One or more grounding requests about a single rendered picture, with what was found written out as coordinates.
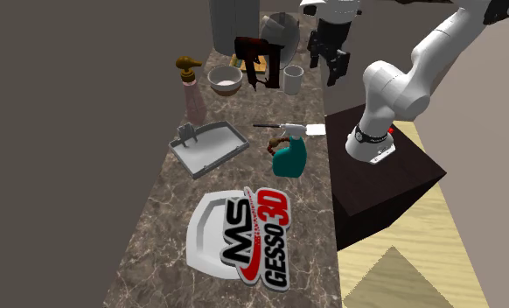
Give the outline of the dark robot stand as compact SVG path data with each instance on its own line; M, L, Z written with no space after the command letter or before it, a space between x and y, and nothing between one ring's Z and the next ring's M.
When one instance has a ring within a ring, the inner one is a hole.
M348 155L347 135L363 111L360 105L325 118L337 250L388 228L446 175L395 125L396 150L382 162Z

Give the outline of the white cup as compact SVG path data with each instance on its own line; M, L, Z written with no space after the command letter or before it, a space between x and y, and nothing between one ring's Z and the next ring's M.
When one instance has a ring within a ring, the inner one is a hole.
M287 95L296 95L300 92L303 69L300 66L289 65L283 70L282 90Z

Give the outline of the wooden board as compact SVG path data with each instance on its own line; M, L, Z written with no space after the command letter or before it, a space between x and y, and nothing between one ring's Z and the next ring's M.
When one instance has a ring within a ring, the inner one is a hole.
M245 62L242 59L238 59L235 54L232 56L229 65L232 66L232 67L238 67L244 73L247 71ZM265 60L265 58L263 56L259 57L259 62L258 63L256 63L256 62L254 63L254 71L257 74L265 73L266 72L266 67L267 67L267 63L266 63L266 60Z

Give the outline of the pink soap dispenser gold pump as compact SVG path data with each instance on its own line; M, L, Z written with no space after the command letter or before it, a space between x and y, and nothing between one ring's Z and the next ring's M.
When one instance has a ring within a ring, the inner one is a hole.
M180 70L180 78L185 91L186 119L193 125L202 125L206 119L206 105L199 89L194 67L201 67L202 62L188 56L176 60L176 68Z

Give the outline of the grey tall container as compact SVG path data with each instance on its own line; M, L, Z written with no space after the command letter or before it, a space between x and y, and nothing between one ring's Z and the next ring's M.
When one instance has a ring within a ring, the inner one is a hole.
M216 52L232 56L236 37L259 37L260 0L209 0Z

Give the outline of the red black lettered sign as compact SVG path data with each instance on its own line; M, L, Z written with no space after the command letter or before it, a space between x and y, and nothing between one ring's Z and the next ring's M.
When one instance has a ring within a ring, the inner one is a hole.
M290 224L291 205L285 192L246 186L241 197L226 199L222 237L227 245L220 260L234 267L246 285L261 282L271 291L287 291Z

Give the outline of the grey tray with rack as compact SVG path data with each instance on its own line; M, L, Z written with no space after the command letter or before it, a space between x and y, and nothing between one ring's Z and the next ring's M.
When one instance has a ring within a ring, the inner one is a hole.
M193 179L199 179L249 147L249 141L228 121L195 128L190 122L177 128L169 148Z

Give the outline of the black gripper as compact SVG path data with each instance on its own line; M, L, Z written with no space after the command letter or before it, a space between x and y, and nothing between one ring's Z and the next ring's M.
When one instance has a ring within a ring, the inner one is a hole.
M310 52L310 68L316 68L320 51L324 48L332 49L326 57L329 68L327 86L332 87L337 79L347 74L351 54L343 52L343 45L347 39L351 23L333 24L322 18L318 20L317 29L310 32L307 49Z

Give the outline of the white bowl brown base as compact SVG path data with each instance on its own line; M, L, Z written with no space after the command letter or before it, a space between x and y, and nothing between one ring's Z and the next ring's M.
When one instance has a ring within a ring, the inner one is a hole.
M235 66L216 66L207 74L211 89L218 95L231 96L239 91L243 72Z

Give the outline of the white square plate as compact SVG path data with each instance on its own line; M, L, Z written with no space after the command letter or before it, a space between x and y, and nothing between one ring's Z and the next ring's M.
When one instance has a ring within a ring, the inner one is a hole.
M235 265L220 260L220 251L228 246L223 232L227 198L244 197L240 190L206 193L190 219L186 235L187 264L207 275L222 279L241 279Z

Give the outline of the grey round pot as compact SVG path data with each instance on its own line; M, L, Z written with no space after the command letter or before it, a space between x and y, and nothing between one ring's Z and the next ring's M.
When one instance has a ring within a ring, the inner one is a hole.
M260 38L270 44L282 46L280 68L284 69L293 59L300 40L299 21L286 12L263 16Z

